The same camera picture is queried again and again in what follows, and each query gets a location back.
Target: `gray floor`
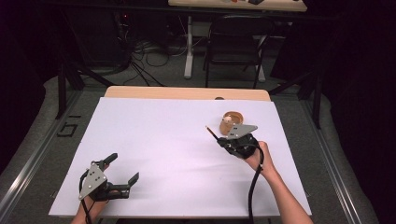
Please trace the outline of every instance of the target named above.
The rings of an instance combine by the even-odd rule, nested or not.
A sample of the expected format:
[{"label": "gray floor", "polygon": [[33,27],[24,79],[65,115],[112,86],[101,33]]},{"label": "gray floor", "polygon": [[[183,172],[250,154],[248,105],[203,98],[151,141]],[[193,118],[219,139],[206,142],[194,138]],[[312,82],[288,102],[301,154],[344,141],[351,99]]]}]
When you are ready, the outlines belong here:
[{"label": "gray floor", "polygon": [[[273,48],[268,49],[263,65],[267,80],[259,83],[258,89],[271,90],[282,80],[271,78],[272,65],[275,62],[281,42],[275,41]],[[193,76],[185,79],[185,54],[171,56],[169,59],[152,52],[144,55],[143,60],[134,60],[137,64],[170,87],[203,87],[205,75],[202,71],[203,53],[195,51]],[[163,66],[147,64],[165,63]],[[233,70],[213,70],[209,86],[213,88],[250,88],[252,76],[246,76],[242,68]],[[69,218],[49,217],[48,212],[53,197],[62,185],[68,165],[99,97],[105,88],[90,77],[84,77],[87,87],[84,91],[68,91],[69,109],[60,120],[55,120],[57,113],[57,79],[46,84],[46,99],[42,105],[30,132],[7,169],[0,176],[0,222],[1,223],[68,223]],[[146,86],[146,82],[136,76],[132,68],[107,79],[120,85]],[[337,132],[332,124],[331,105],[322,97],[320,109],[321,130],[317,130],[310,119],[311,101],[298,101],[292,87],[282,94],[272,96],[281,117],[290,149],[295,159],[297,170],[304,185],[315,223],[378,223],[373,208],[361,191],[343,150],[340,147]],[[70,130],[63,129],[65,124],[76,125],[73,136]],[[132,223],[177,223],[175,220],[134,219]],[[213,220],[200,220],[201,223],[212,223]],[[115,223],[115,219],[105,219],[102,223]],[[260,219],[258,223],[267,223]],[[280,223],[272,218],[272,223]]]}]

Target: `chair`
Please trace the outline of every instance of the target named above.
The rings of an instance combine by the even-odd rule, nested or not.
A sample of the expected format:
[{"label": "chair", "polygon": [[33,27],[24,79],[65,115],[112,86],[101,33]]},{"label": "chair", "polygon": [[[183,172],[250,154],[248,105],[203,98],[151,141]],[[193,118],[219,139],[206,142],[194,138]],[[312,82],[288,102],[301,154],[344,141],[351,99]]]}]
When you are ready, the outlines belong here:
[{"label": "chair", "polygon": [[244,65],[244,71],[255,65],[253,89],[256,89],[263,49],[274,29],[274,23],[264,16],[225,15],[215,19],[206,46],[205,86],[208,87],[210,64]]}]

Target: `gray carpet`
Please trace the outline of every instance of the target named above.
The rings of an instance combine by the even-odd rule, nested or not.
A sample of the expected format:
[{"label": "gray carpet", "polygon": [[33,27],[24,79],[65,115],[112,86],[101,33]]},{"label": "gray carpet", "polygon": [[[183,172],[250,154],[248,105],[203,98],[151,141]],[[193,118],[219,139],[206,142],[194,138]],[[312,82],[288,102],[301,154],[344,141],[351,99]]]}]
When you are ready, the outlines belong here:
[{"label": "gray carpet", "polygon": [[[266,57],[268,64],[264,65],[265,74],[268,76],[271,66],[276,58],[277,48],[269,49]],[[172,87],[203,87],[205,85],[205,76],[202,71],[203,57],[199,50],[196,50],[196,57],[193,65],[192,79],[183,78],[184,73],[184,56],[170,57],[169,60],[159,54],[145,54],[148,61],[153,60],[158,64],[167,62],[164,66],[149,66],[146,63],[147,58],[142,61],[134,60],[137,64],[144,66],[145,70],[158,79],[162,84]],[[240,71],[242,69],[228,70],[220,72],[209,82],[211,87],[227,88],[250,88],[252,77],[244,76]],[[109,80],[117,84],[145,86],[146,82],[136,76],[136,72],[128,68],[127,70],[112,76],[106,76]],[[56,133],[48,143],[43,160],[39,163],[38,169],[35,170],[33,178],[27,183],[26,189],[22,190],[20,198],[17,198],[15,207],[12,207],[7,216],[5,223],[69,223],[69,218],[49,217],[48,212],[53,202],[54,192],[59,190],[63,183],[65,174],[70,162],[78,147],[79,141],[87,128],[91,115],[97,105],[99,97],[104,95],[105,88],[89,77],[84,77],[87,88],[83,92],[77,93],[77,100],[67,112],[66,117],[61,119]],[[279,80],[267,77],[267,81],[259,83],[258,89],[271,90]],[[17,178],[25,163],[31,158],[32,154],[38,147],[41,147],[43,139],[51,130],[51,124],[54,122],[57,101],[56,101],[56,79],[46,83],[47,96],[40,114],[37,116],[35,124],[22,143],[13,161],[7,168],[7,171],[0,176],[2,181],[2,198],[6,198],[6,192],[10,192],[11,184]],[[76,94],[69,91],[69,97]],[[334,155],[334,161],[340,170],[341,177],[345,180],[346,186],[354,202],[354,206],[359,214],[357,222],[351,221],[346,215],[343,204],[337,195],[333,179],[329,174],[329,168],[326,166],[325,158],[321,149],[323,144],[318,140],[317,130],[312,128],[312,121],[307,116],[305,103],[298,101],[295,96],[295,88],[290,88],[285,93],[278,96],[272,96],[276,103],[279,116],[282,121],[286,136],[288,138],[290,149],[295,159],[297,170],[302,180],[304,189],[307,193],[308,201],[313,213],[315,223],[377,223],[375,213],[361,192],[359,184],[351,171],[344,153],[339,146],[337,133],[332,126],[330,116],[330,104],[326,101],[321,107],[321,133],[323,134],[331,153]],[[102,223],[115,223],[114,219],[105,219]],[[132,223],[164,223],[164,220],[132,220]],[[267,223],[266,219],[258,220],[257,223]],[[280,223],[278,218],[272,218],[272,223]]]}]

